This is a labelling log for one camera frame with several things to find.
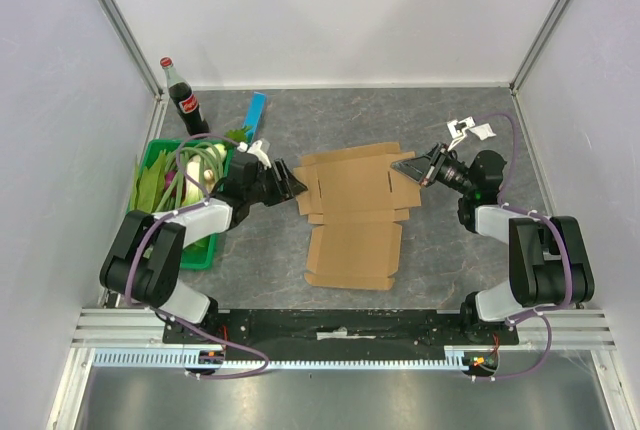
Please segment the gray tabletop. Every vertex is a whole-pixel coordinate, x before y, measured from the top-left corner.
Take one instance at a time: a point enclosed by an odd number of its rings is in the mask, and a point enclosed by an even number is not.
[[[506,88],[273,90],[258,136],[269,154],[290,168],[308,153],[398,141],[422,153],[448,142],[448,120],[493,112],[515,115]],[[197,94],[212,131],[242,126],[252,92]],[[511,160],[511,130],[504,118],[491,122],[497,137],[469,137],[458,148],[470,163],[491,148]],[[169,105],[161,138],[187,133]],[[509,201],[543,209],[542,195],[522,135]],[[219,239],[213,268],[181,272],[189,285],[223,308],[441,308],[457,309],[464,297],[507,278],[507,247],[467,232],[457,220],[458,195],[443,185],[422,191],[422,207],[402,222],[396,282],[388,292],[312,287],[304,280],[311,225],[296,202],[256,205],[237,228]]]

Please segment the cola bottle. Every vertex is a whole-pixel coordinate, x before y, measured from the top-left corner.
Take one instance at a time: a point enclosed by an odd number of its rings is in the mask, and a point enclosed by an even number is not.
[[[160,65],[167,77],[169,96],[176,106],[178,115],[180,115],[180,118],[182,118],[182,121],[187,127],[189,135],[209,133],[209,124],[202,116],[200,103],[193,94],[191,86],[178,74],[169,57],[162,58]]]

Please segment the bottle label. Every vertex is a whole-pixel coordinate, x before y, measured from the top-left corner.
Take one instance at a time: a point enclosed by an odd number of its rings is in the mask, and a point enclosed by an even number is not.
[[[198,99],[193,93],[189,98],[180,102],[180,110],[182,110],[182,113],[191,113],[196,108],[198,108]]]

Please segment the flattened cardboard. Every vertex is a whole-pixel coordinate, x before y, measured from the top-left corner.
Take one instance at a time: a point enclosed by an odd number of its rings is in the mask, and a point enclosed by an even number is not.
[[[309,191],[297,197],[313,229],[306,281],[315,286],[389,290],[398,270],[402,227],[420,206],[420,186],[391,170],[411,158],[398,143],[307,155],[293,173]]]

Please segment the white wall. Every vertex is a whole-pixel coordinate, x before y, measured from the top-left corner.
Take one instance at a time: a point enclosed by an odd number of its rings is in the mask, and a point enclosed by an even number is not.
[[[197,86],[508,82],[554,0],[116,0],[160,81]]]
[[[152,98],[97,0],[0,0],[0,427],[44,428]]]
[[[551,196],[575,215],[640,397],[640,0],[574,0],[522,90]]]

